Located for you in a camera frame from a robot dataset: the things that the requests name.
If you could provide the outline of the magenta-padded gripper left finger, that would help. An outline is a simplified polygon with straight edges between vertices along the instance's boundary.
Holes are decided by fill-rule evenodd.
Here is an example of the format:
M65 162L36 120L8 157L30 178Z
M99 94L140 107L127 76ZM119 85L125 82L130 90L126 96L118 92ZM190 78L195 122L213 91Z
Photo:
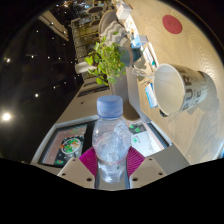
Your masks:
M98 173L98 161L94 148L91 147L79 158L72 157L58 176L84 188L95 188Z

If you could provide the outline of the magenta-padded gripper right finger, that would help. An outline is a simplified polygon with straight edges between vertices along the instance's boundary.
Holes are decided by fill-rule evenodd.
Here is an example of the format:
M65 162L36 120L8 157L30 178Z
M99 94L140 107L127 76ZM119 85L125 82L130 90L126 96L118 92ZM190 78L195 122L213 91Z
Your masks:
M126 170L130 189L143 187L166 176L153 157L144 157L133 147L126 158Z

